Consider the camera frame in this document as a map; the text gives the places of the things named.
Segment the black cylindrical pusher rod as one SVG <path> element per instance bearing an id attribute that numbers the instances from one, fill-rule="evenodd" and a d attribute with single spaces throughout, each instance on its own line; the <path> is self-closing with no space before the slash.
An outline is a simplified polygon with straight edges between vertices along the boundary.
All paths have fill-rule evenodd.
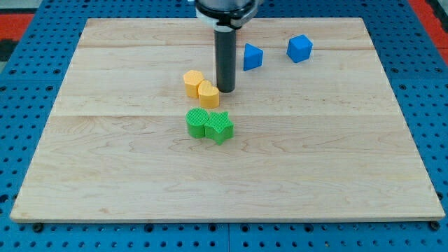
<path id="1" fill-rule="evenodd" d="M 220 92 L 235 89 L 236 31 L 215 31 L 216 84 Z"/>

